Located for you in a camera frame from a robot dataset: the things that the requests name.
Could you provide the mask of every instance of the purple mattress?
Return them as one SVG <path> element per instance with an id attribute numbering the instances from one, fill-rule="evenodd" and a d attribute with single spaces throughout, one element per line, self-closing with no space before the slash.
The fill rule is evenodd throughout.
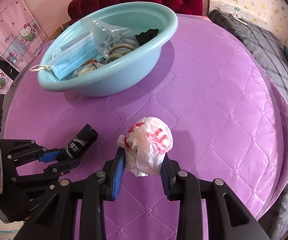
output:
<path id="1" fill-rule="evenodd" d="M 230 33 L 205 20 L 178 18 L 179 27 L 151 73 L 116 95 L 47 92 L 36 73 L 27 72 L 11 103 L 4 137 L 60 148 L 90 124 L 99 138 L 66 176 L 77 181 L 114 158 L 120 134 L 142 117 L 155 116 L 172 131 L 169 157 L 200 179 L 222 178 L 258 219 L 288 181 L 288 104 Z M 33 162 L 18 171 L 40 173 L 46 166 Z M 167 201 L 158 177 L 125 172 L 118 199 L 104 207 L 108 239 L 176 238 L 179 203 Z M 205 221 L 204 232 L 207 239 Z"/>

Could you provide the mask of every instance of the crumpled plastic bag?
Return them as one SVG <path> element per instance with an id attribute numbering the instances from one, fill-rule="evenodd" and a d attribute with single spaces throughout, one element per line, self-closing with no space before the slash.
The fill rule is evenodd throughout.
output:
<path id="1" fill-rule="evenodd" d="M 117 145 L 125 149 L 125 167 L 135 176 L 159 176 L 165 153 L 173 147 L 172 133 L 157 117 L 142 118 L 120 135 Z"/>

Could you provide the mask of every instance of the gray blanket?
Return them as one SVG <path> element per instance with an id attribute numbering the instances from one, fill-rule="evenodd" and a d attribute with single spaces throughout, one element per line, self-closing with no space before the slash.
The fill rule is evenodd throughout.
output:
<path id="1" fill-rule="evenodd" d="M 288 62 L 280 40 L 263 28 L 245 26 L 219 10 L 212 11 L 208 17 L 245 45 L 288 102 Z M 288 231 L 288 184 L 259 222 L 272 240 L 281 239 Z"/>

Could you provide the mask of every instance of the plastic basin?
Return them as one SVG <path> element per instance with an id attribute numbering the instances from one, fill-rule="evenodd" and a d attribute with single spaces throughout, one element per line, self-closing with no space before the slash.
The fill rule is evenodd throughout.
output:
<path id="1" fill-rule="evenodd" d="M 178 26 L 176 14 L 168 7 L 151 2 L 129 2 L 113 5 L 86 16 L 112 25 L 128 27 L 134 34 L 148 29 L 159 29 L 151 41 L 131 53 L 105 66 L 73 79 L 59 81 L 52 71 L 39 71 L 42 88 L 52 92 L 74 90 L 81 95 L 101 97 L 123 91 L 141 81 L 158 61 L 162 45 L 175 33 Z M 48 48 L 41 65 L 52 59 L 55 48 L 83 33 L 79 21 L 64 31 Z"/>

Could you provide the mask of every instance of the blue surgical mask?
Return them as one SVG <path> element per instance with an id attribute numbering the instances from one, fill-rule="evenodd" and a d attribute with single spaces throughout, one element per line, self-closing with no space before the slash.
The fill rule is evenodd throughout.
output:
<path id="1" fill-rule="evenodd" d="M 88 60 L 95 58 L 97 55 L 98 52 L 94 45 L 92 32 L 87 31 L 60 48 L 56 48 L 53 52 L 53 59 L 45 66 L 40 65 L 40 68 L 33 69 L 34 66 L 30 70 L 38 71 L 52 69 L 54 75 L 59 80 L 62 80 L 79 66 L 83 65 Z"/>

